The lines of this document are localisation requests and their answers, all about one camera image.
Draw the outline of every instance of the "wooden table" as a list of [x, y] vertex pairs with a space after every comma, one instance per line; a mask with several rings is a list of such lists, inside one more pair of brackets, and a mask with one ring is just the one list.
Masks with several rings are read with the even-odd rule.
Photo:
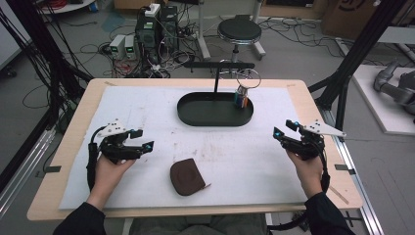
[[[47, 173], [39, 190], [34, 197], [27, 217], [30, 220], [64, 219], [70, 211], [59, 210], [59, 204], [66, 189], [69, 172], [73, 160], [79, 151], [86, 129], [100, 104], [102, 94], [107, 86], [189, 86], [213, 87], [214, 79], [109, 79], [96, 78], [92, 80], [79, 103], [76, 113], [62, 140], [62, 143], [51, 162], [51, 165], [61, 165], [61, 171]], [[220, 80], [219, 86], [237, 87], [236, 80]], [[300, 123], [311, 123], [316, 119], [322, 120], [311, 95], [305, 84], [300, 80], [264, 79], [261, 87], [287, 88], [295, 105]], [[334, 165], [343, 165], [337, 147], [329, 136], [325, 138], [329, 173], [332, 176], [328, 197], [339, 209], [357, 209], [362, 206], [359, 193], [347, 170], [336, 170]], [[244, 212], [292, 212], [304, 210], [303, 205], [246, 205], [232, 207], [202, 207], [202, 208], [152, 208], [107, 210], [107, 217], [137, 217], [164, 215], [197, 215]]]

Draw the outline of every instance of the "round stool seat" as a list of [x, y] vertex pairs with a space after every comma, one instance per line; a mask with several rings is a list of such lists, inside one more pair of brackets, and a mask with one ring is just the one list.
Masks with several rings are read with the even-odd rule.
[[219, 37], [234, 44], [254, 44], [261, 35], [258, 24], [245, 19], [229, 19], [221, 22], [217, 27]]

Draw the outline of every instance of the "black sleeve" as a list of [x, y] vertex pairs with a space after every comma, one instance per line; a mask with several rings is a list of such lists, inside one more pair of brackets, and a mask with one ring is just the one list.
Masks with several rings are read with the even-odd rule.
[[305, 202], [311, 234], [354, 234], [347, 226], [339, 209], [325, 193], [319, 193]]
[[83, 203], [54, 231], [54, 235], [104, 235], [105, 215], [90, 204]]

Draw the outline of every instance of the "white paper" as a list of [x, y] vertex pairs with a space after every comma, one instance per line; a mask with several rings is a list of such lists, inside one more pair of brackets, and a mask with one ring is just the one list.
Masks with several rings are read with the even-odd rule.
[[[233, 92], [235, 88], [221, 88]], [[274, 126], [286, 135], [286, 119], [298, 120], [285, 88], [256, 88], [249, 96], [254, 114], [240, 127], [195, 127], [177, 115], [177, 102], [190, 92], [207, 88], [108, 87], [92, 118], [70, 171], [60, 209], [75, 209], [89, 194], [86, 180], [87, 145], [100, 126], [118, 118], [127, 129], [141, 128], [143, 137], [125, 145], [155, 141], [123, 176], [106, 208], [165, 208], [300, 203], [306, 200], [295, 168], [280, 143], [272, 137]], [[96, 138], [99, 144], [102, 138]], [[193, 158], [206, 184], [188, 197], [178, 195], [170, 181], [170, 167]]]

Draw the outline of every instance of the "leather wallet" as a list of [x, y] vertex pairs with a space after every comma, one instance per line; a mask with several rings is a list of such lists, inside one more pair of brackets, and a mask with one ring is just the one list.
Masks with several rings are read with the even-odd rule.
[[193, 159], [173, 164], [170, 169], [170, 179], [174, 189], [181, 196], [192, 195], [206, 186]]

